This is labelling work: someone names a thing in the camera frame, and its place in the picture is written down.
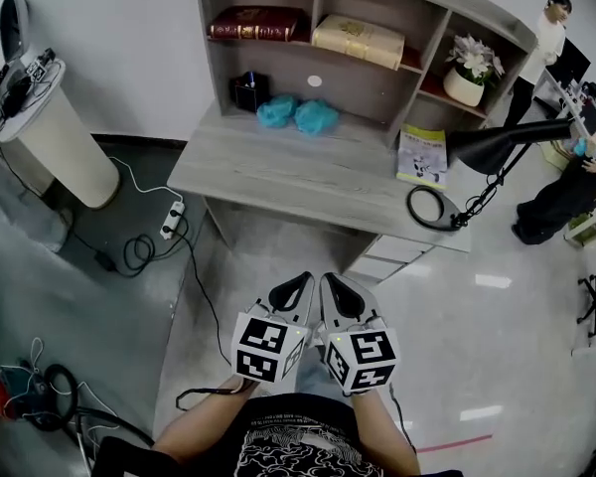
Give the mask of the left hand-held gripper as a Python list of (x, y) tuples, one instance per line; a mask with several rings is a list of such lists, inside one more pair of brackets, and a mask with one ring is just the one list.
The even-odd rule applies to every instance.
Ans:
[(238, 314), (231, 341), (231, 369), (245, 379), (277, 384), (299, 362), (309, 336), (315, 278), (309, 271), (273, 287), (271, 308), (252, 305)]

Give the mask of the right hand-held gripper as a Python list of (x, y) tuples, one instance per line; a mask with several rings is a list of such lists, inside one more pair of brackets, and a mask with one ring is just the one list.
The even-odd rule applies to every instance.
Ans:
[(335, 272), (320, 280), (317, 357), (346, 396), (388, 386), (401, 359), (396, 331), (380, 315), (376, 298)]

